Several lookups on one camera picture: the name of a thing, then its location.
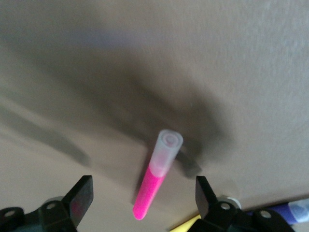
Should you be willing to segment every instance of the beige wall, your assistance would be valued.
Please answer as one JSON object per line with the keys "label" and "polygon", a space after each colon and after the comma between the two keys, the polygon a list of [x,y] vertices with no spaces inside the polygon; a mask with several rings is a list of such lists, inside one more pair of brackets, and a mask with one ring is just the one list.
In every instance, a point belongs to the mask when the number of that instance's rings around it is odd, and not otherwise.
{"label": "beige wall", "polygon": [[[27,212],[94,175],[80,231],[164,231],[195,181],[243,207],[308,195],[307,1],[0,2],[0,208]],[[157,132],[180,131],[145,220]]]}

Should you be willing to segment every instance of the translucent cap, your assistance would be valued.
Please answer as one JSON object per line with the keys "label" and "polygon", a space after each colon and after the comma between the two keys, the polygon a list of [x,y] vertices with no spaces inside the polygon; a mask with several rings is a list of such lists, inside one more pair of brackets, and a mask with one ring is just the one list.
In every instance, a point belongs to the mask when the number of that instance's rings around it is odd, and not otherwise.
{"label": "translucent cap", "polygon": [[309,199],[290,202],[289,207],[296,221],[309,221]]}
{"label": "translucent cap", "polygon": [[179,133],[172,130],[160,131],[149,162],[150,171],[154,176],[166,175],[182,144],[183,137]]}

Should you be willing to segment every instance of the black plastic part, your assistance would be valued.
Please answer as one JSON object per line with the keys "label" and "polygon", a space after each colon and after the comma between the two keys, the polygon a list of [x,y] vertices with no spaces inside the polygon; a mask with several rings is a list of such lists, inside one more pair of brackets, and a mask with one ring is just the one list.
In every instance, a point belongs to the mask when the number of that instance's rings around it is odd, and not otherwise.
{"label": "black plastic part", "polygon": [[39,215],[45,232],[76,232],[68,212],[60,201],[51,201],[41,206]]}
{"label": "black plastic part", "polygon": [[197,176],[196,203],[202,219],[188,232],[294,232],[275,211],[259,209],[250,216],[231,203],[219,202],[204,176]]}
{"label": "black plastic part", "polygon": [[0,231],[11,231],[24,223],[24,210],[11,207],[0,210]]}
{"label": "black plastic part", "polygon": [[0,232],[77,232],[93,200],[92,176],[84,175],[61,201],[24,215],[22,208],[0,210]]}
{"label": "black plastic part", "polygon": [[77,227],[83,219],[92,201],[92,176],[84,175],[62,199],[75,227]]}
{"label": "black plastic part", "polygon": [[[270,218],[261,215],[261,211],[270,214]],[[259,209],[253,212],[253,222],[260,231],[264,232],[294,232],[290,225],[281,217],[280,214],[269,209]]]}
{"label": "black plastic part", "polygon": [[242,210],[238,209],[234,217],[233,227],[240,231],[257,232],[254,228],[252,217]]}
{"label": "black plastic part", "polygon": [[[228,205],[228,209],[224,209],[222,206]],[[205,217],[205,221],[215,224],[224,231],[227,230],[233,222],[233,219],[237,213],[237,209],[230,203],[218,202],[215,204]]]}
{"label": "black plastic part", "polygon": [[195,190],[195,201],[201,218],[204,218],[209,209],[218,203],[218,199],[214,194],[210,184],[206,177],[197,176],[196,190]]}

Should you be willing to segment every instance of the highlighter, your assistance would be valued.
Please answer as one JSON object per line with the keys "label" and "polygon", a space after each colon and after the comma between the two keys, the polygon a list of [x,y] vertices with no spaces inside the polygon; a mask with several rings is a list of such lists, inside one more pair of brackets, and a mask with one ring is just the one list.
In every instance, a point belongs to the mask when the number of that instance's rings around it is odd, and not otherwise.
{"label": "highlighter", "polygon": [[133,206],[133,215],[137,220],[146,216],[182,144],[183,137],[179,133],[172,130],[160,131]]}

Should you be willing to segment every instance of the yellow marker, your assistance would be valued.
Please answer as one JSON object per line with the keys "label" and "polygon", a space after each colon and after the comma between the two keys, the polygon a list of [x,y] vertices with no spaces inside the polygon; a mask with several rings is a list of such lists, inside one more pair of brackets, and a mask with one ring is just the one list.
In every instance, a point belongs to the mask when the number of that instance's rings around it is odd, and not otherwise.
{"label": "yellow marker", "polygon": [[187,232],[191,226],[195,223],[196,220],[200,219],[201,216],[197,215],[194,218],[186,221],[185,223],[181,224],[180,226],[176,227],[175,229],[171,230],[170,232]]}

